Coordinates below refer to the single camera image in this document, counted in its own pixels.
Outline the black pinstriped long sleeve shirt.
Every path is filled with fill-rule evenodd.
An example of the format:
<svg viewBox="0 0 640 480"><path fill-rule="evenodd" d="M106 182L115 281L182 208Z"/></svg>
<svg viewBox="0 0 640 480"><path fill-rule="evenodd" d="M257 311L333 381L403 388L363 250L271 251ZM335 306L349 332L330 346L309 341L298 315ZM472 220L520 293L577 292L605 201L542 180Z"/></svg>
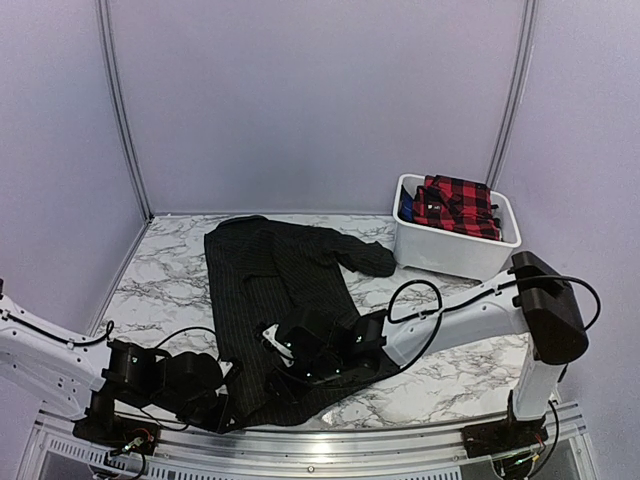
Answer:
<svg viewBox="0 0 640 480"><path fill-rule="evenodd" d="M342 271L389 277L396 268L389 249L330 228L250 216L207 233L204 252L219 353L242 364L229 393L244 426L300 425L354 394L313 389L294 405L274 397L265 386L275 358L257 331L297 307L332 313L340 325L353 326L359 312Z"/></svg>

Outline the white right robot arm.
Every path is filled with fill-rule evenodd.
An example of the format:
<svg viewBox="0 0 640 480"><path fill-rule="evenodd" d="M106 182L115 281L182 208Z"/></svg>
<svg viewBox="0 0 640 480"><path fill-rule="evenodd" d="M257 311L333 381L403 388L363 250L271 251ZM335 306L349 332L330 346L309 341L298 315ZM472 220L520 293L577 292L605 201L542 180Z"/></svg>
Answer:
<svg viewBox="0 0 640 480"><path fill-rule="evenodd" d="M508 270L445 298L402 312L393 293L388 306L360 317L351 327L334 314L295 309L262 329L259 340L278 355L283 380L278 395L295 401L298 388L366 388L410 369L428 353L515 334L528 337L520 378L495 438L515 448L534 431L566 366L588 349L574 288L587 282L553 270L529 251L516 253Z"/></svg>

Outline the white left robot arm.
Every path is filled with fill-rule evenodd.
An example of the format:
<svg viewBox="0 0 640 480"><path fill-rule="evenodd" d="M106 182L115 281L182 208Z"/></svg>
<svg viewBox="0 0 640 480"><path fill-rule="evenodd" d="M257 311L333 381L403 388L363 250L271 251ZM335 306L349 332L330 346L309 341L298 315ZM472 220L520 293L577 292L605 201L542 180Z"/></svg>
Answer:
<svg viewBox="0 0 640 480"><path fill-rule="evenodd" d="M106 445L125 438L116 403L156 406L186 425L216 433L240 417L226 387L235 362L185 351L171 354L113 339L87 337L31 314L1 296L1 375L78 423Z"/></svg>

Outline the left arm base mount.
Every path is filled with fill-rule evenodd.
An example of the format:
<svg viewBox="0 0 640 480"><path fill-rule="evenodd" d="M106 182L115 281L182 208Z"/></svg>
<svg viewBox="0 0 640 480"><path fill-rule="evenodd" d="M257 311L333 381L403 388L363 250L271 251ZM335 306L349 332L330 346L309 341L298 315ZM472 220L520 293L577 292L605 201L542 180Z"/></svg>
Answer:
<svg viewBox="0 0 640 480"><path fill-rule="evenodd" d="M72 433L76 438L109 448L110 456L151 455L157 445L159 426L118 416L111 409L89 409L84 418L74 422Z"/></svg>

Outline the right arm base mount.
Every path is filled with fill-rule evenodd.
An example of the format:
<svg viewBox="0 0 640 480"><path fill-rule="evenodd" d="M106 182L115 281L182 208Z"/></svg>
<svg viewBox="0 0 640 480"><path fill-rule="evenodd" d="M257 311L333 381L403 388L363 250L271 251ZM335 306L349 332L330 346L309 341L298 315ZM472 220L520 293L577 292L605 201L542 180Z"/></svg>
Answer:
<svg viewBox="0 0 640 480"><path fill-rule="evenodd" d="M518 420L511 399L503 419L467 425L462 428L461 435L469 458L498 455L548 439L545 416L534 420Z"/></svg>

